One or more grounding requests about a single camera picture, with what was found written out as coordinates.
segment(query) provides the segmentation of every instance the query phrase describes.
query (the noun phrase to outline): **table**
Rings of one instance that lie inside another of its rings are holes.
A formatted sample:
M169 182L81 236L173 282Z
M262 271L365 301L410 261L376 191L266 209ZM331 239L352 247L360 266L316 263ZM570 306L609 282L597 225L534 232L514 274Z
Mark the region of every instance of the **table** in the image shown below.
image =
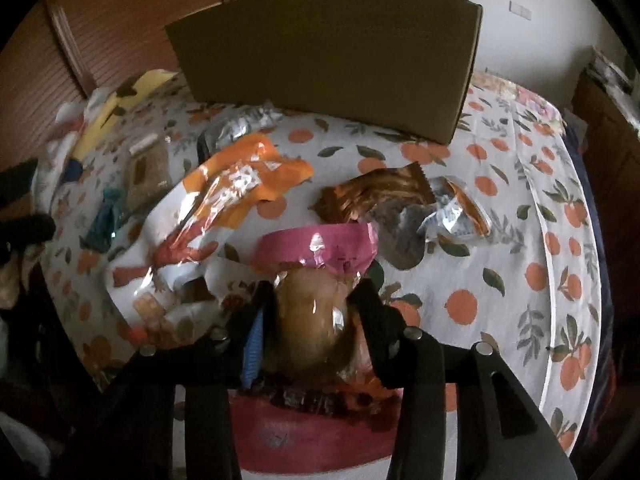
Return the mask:
M469 348L484 340L494 346L569 452L590 398L591 357L598 354L600 334L598 260L584 194L562 143L557 111L502 80L476 82L485 88L469 87L449 146L416 142L388 128L287 112L270 138L283 155L311 163L314 176L276 202L258 204L220 255L245 263L262 234L317 223L309 206L322 186L414 161L428 177L454 175L489 212L494 243L471 247L441 240L429 244L423 261L411 270L399 271L379 256L370 274L385 301L416 308L420 326L440 342ZM197 164L197 135L224 109L195 102L178 74L124 114L85 159L80 182L56 193L52 214L58 232L42 266L65 331L101 390L136 351L105 291L102 271L135 240L143 218L130 219L105 255L83 249L81 237L104 187L122 186L129 146L149 132L169 137L176 184ZM229 297L238 295L234 287L231 283ZM451 473L455 397L449 399ZM234 401L238 406L244 402L242 397ZM393 424L372 431L376 423L371 419L351 426L331 419L336 426L321 417L298 419L286 410L278 415L268 406L241 411L250 410L262 410L264 417L249 425L234 411L240 463L250 470L309 474L382 459L391 450ZM316 460L290 460L312 450Z

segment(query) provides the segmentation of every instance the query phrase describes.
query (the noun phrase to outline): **cardboard box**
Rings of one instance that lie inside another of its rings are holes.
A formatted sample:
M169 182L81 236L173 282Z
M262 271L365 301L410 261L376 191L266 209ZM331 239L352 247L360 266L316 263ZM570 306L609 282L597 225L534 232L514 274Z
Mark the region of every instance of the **cardboard box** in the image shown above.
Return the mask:
M467 0L233 0L166 31L198 100L270 99L448 144L481 18Z

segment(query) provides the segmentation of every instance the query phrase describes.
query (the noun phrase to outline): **yellow fabric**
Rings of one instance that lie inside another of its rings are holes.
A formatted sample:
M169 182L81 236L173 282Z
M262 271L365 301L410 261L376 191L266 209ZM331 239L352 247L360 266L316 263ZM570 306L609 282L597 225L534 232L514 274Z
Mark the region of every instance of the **yellow fabric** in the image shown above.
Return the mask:
M102 109L95 121L85 126L84 132L78 140L71 157L82 161L86 154L94 149L96 144L100 142L118 120L118 115L113 113L116 107L120 107L125 111L130 110L174 75L175 72L150 70L149 72L145 72L133 83L132 88L136 91L135 95L118 97L116 92L111 93L102 105Z

